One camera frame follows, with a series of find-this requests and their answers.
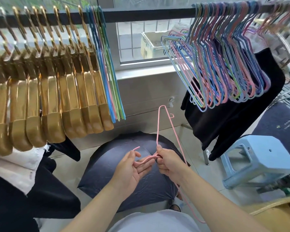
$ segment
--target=right hand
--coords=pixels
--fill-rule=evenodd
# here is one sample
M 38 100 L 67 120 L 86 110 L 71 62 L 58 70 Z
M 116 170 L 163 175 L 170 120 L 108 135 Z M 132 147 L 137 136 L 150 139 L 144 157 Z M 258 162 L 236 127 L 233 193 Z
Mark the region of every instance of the right hand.
M 157 153 L 161 156 L 157 159 L 159 172 L 167 175 L 174 183 L 180 184 L 183 173 L 189 167 L 173 150 L 164 149 L 157 145 Z

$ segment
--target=pink wire hanger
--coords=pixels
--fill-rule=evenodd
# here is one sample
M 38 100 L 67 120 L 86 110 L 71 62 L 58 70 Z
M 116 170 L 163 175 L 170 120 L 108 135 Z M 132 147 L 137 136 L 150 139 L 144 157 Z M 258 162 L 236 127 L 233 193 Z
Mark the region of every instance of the pink wire hanger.
M 184 152 L 183 152 L 183 150 L 182 150 L 182 146 L 181 146 L 181 144 L 180 144 L 179 138 L 178 138 L 178 136 L 177 136 L 177 134 L 176 134 L 176 131 L 175 131 L 174 125 L 173 125 L 173 123 L 172 123 L 172 118 L 174 118 L 174 115 L 173 115 L 173 114 L 169 114 L 166 105 L 161 105 L 161 106 L 159 107 L 159 109 L 158 109 L 158 128 L 157 128 L 157 139 L 156 139 L 156 143 L 157 143 L 157 145 L 158 145 L 158 137 L 159 137 L 159 120 L 160 120 L 160 109 L 161 109 L 161 107 L 164 107 L 165 110 L 166 110 L 166 113 L 168 114 L 168 117 L 169 117 L 170 123 L 171 123 L 171 125 L 172 125 L 172 128 L 173 128 L 173 131 L 174 131 L 174 134 L 175 134 L 175 137 L 176 137 L 177 143 L 178 143 L 179 148 L 180 148 L 180 150 L 181 150 L 181 153 L 182 153 L 182 155 L 183 155 L 183 157 L 184 157 L 184 161 L 185 161 L 186 165 L 188 166 L 187 161 L 186 161 L 186 158 L 185 158 L 185 155 L 184 155 Z M 155 152 L 152 156 L 148 156 L 148 157 L 147 157 L 145 160 L 143 160 L 142 162 L 136 162 L 136 161 L 135 161 L 135 162 L 133 163 L 133 166 L 136 168 L 136 167 L 140 166 L 141 164 L 144 164 L 144 163 L 146 163 L 147 161 L 149 161 L 149 160 L 151 160 L 151 159 L 157 159 L 158 157 L 160 157 L 160 156 L 158 155 L 157 152 Z M 205 223 L 205 224 L 206 224 L 206 222 L 201 221 L 201 220 L 196 216 L 196 214 L 194 213 L 194 210 L 193 210 L 192 207 L 189 205 L 188 200 L 186 199 L 186 197 L 184 196 L 184 194 L 182 193 L 182 191 L 179 189 L 178 185 L 175 184 L 175 186 L 177 187 L 177 189 L 178 189 L 179 193 L 181 194 L 182 198 L 184 199 L 184 201 L 185 201 L 186 204 L 188 205 L 188 207 L 189 207 L 189 209 L 191 210 L 193 216 L 194 216 L 194 217 L 195 217 L 199 222 L 201 222 L 201 223 Z

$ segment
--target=black umbrella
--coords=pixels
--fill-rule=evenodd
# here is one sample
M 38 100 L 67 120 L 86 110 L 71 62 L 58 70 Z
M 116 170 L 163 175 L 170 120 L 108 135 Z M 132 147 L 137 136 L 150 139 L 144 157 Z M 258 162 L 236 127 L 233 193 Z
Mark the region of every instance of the black umbrella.
M 156 152 L 156 137 L 156 134 L 143 132 L 121 134 L 112 141 L 101 145 L 90 157 L 78 188 L 94 198 L 110 181 L 117 164 L 127 152 L 140 146 L 137 151 L 141 157 L 136 160 L 153 155 Z M 159 135 L 158 141 L 162 148 L 174 150 L 184 161 L 182 154 L 170 140 Z M 157 163 L 155 163 L 151 172 L 140 180 L 133 194 L 120 205 L 118 212 L 174 199 L 177 191 L 175 184 L 169 177 L 159 172 Z

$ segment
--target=left hand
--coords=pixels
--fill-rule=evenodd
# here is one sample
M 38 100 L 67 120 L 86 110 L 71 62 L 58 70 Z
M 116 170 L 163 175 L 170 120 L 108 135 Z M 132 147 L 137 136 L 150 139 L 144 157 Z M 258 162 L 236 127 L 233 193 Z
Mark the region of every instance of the left hand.
M 135 156 L 141 157 L 141 154 L 137 151 L 128 152 L 117 165 L 114 175 L 109 182 L 110 185 L 118 190 L 122 201 L 134 192 L 140 179 L 151 171 L 151 166 L 155 163 L 155 160 L 151 159 L 135 168 L 133 166 Z

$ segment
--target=white shirt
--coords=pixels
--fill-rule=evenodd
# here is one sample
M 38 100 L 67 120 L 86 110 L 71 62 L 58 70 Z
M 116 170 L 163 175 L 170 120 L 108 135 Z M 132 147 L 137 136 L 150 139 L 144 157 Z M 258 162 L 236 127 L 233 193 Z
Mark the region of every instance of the white shirt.
M 118 221 L 108 232 L 200 232 L 187 214 L 174 210 L 133 213 Z

